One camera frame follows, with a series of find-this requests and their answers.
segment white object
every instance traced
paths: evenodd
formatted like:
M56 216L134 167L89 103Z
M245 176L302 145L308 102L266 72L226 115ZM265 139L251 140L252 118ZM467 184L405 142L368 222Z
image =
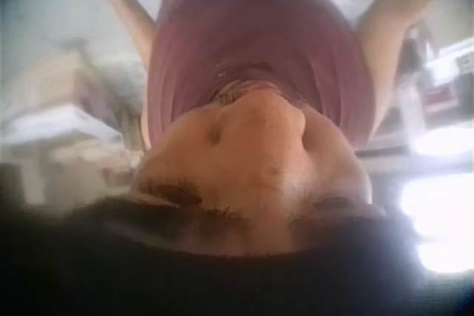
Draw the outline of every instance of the white object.
M414 150L422 155L457 155L474 149L474 128L442 127L416 139Z
M418 247L426 268L474 269L474 173L412 181L402 193L401 209L414 220L418 233L434 241Z

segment t-shirt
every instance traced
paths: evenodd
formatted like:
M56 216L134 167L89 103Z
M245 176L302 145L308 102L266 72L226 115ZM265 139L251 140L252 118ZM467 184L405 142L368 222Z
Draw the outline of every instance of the t-shirt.
M163 0L147 87L150 142L259 68L328 117L354 148L370 137L373 83L330 0Z

